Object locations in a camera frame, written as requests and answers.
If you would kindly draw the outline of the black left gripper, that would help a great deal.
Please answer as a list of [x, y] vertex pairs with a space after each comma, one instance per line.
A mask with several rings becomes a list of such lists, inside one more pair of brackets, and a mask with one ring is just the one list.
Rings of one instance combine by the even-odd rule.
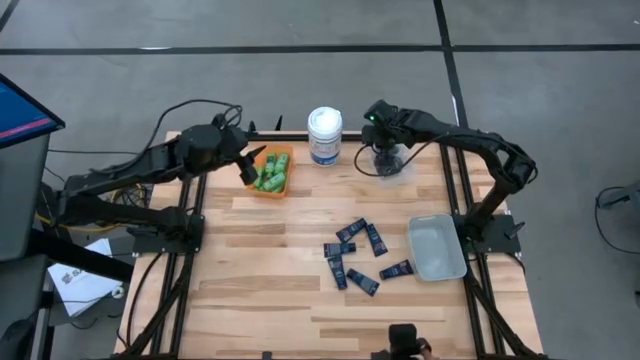
[[[239, 127], [226, 127], [221, 131], [221, 143], [219, 147], [220, 158], [224, 161], [235, 161], [242, 156], [241, 152], [248, 145], [247, 133]], [[245, 185], [251, 185], [258, 178], [254, 162], [265, 145], [257, 147], [246, 153], [245, 157], [238, 160], [240, 178]]]

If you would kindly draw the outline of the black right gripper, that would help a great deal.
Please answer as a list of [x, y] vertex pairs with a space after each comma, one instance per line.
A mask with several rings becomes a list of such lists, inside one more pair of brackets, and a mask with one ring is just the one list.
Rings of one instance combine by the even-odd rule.
[[402, 162], [401, 148], [398, 144], [406, 143], [406, 127], [400, 125], [365, 125], [361, 131], [361, 138], [363, 144], [374, 146], [375, 163], [387, 163], [388, 155], [392, 163]]

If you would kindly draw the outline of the black pad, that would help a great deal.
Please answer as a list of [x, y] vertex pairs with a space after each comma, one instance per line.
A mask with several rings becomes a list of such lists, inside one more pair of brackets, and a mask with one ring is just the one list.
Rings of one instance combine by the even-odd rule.
[[374, 162], [374, 167], [375, 170], [377, 172], [377, 174], [379, 176], [385, 177], [385, 176], [392, 176], [396, 173], [398, 173], [403, 166], [403, 161], [401, 163], [392, 163], [389, 159], [389, 155], [388, 155], [388, 162], [387, 163], [375, 163]]

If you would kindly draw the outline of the clear plastic bin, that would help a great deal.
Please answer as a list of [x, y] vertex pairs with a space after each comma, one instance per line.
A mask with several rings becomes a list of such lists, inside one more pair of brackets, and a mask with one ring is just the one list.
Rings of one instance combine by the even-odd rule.
[[[404, 145], [398, 145], [401, 148], [401, 157], [403, 164], [409, 159], [411, 152]], [[408, 185], [413, 179], [416, 171], [412, 164], [406, 165], [402, 170], [392, 176], [379, 176], [374, 167], [374, 148], [365, 151], [365, 160], [363, 168], [366, 172], [375, 174], [374, 181], [384, 188]]]

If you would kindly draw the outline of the dark blue cloth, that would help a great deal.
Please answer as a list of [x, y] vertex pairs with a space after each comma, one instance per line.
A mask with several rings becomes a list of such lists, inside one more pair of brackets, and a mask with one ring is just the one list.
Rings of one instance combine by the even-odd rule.
[[379, 272], [381, 280], [388, 280], [401, 276], [413, 275], [414, 270], [408, 259], [405, 259], [397, 264], [394, 264], [388, 268], [385, 268]]

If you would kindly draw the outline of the orange translucent plastic bin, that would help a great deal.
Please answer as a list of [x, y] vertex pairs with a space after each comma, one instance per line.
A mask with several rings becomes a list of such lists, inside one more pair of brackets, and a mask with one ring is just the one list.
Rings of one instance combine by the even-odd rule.
[[[281, 145], [281, 144], [275, 144], [275, 145], [266, 145], [266, 149], [261, 152], [259, 154], [259, 156], [256, 158], [255, 163], [254, 163], [254, 167], [256, 166], [263, 166], [265, 167], [265, 162], [266, 162], [266, 155], [268, 153], [275, 153], [276, 156], [278, 157], [278, 155], [282, 152], [286, 152], [289, 154], [290, 156], [290, 160], [289, 160], [289, 164], [288, 164], [288, 168], [287, 168], [287, 172], [285, 173], [287, 175], [287, 182], [286, 185], [284, 187], [284, 190], [280, 193], [269, 193], [269, 192], [264, 192], [262, 191], [257, 191], [254, 189], [254, 185], [248, 185], [247, 189], [249, 190], [249, 192], [253, 195], [256, 196], [262, 196], [262, 197], [268, 197], [268, 198], [273, 198], [273, 199], [280, 199], [280, 198], [284, 198], [287, 196], [288, 194], [288, 190], [289, 190], [289, 185], [292, 183], [292, 173], [293, 173], [293, 168], [294, 168], [294, 159], [293, 159], [293, 147], [289, 146], [289, 145]], [[264, 176], [262, 177], [264, 179], [264, 182], [269, 179], [270, 177], [268, 177], [265, 173]]]

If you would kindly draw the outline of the white wipes canister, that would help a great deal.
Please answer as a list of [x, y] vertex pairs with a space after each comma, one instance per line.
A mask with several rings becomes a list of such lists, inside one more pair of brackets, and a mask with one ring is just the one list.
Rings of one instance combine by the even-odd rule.
[[312, 161], [320, 166], [337, 162], [342, 141], [342, 114], [328, 106], [314, 109], [308, 116], [307, 129]]

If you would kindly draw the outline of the white plastic bin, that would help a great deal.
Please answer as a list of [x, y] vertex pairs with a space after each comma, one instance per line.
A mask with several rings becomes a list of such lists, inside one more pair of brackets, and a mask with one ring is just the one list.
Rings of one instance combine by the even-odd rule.
[[463, 278], [467, 265], [450, 215], [412, 217], [408, 245], [414, 271], [423, 282]]

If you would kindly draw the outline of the black handheld device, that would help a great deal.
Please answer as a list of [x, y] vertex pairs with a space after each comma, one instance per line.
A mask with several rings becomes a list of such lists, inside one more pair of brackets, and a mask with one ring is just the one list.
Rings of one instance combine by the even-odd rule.
[[431, 351], [431, 345], [425, 338], [417, 336], [414, 324], [392, 324], [388, 331], [391, 360], [411, 360], [413, 356]]

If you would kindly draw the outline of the black monitor stand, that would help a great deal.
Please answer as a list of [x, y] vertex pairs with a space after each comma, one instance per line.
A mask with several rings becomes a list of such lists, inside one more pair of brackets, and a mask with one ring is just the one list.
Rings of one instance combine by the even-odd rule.
[[28, 252], [46, 255], [53, 263], [78, 268], [88, 273], [129, 283], [134, 267], [111, 256], [85, 249], [40, 230], [32, 229]]

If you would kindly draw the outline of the white printed paper sheet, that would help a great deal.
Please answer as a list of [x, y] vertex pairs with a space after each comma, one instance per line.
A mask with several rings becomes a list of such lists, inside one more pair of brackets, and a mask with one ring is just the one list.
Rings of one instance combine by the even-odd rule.
[[63, 264], [48, 267], [67, 315], [77, 317], [101, 299], [121, 299], [125, 289], [121, 281], [91, 274]]

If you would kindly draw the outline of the grey cabinet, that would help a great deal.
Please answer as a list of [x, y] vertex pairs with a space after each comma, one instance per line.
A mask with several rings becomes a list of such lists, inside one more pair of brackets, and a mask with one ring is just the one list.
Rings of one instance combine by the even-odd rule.
[[0, 262], [27, 251], [49, 138], [0, 149]]

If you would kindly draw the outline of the monitor with blue screen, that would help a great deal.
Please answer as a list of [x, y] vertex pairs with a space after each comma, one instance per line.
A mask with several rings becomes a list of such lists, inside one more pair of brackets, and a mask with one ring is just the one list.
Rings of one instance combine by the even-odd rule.
[[60, 117], [0, 73], [0, 149], [65, 127]]

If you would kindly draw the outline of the black aluminium table frame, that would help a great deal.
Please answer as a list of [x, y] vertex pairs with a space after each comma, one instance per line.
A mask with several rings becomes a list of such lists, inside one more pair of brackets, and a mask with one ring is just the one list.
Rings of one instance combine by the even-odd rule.
[[[204, 217], [200, 250], [183, 256], [140, 254], [122, 318], [122, 340], [107, 360], [360, 359], [389, 347], [392, 324], [414, 324], [438, 356], [476, 360], [549, 360], [527, 347], [506, 321], [531, 320], [522, 285], [489, 297], [479, 276], [487, 253], [460, 242], [467, 274], [423, 282], [413, 275], [381, 280], [405, 259], [412, 217], [464, 215], [494, 185], [478, 155], [437, 142], [417, 143], [408, 185], [384, 188], [363, 168], [361, 131], [343, 136], [337, 162], [315, 164], [305, 132], [264, 132], [248, 149], [293, 147], [292, 183], [284, 198], [256, 196], [224, 167], [190, 181], [158, 185], [151, 206], [177, 201]], [[346, 243], [352, 268], [377, 281], [371, 297], [346, 276], [339, 290], [324, 243], [364, 218], [388, 252], [375, 257], [366, 227]]]

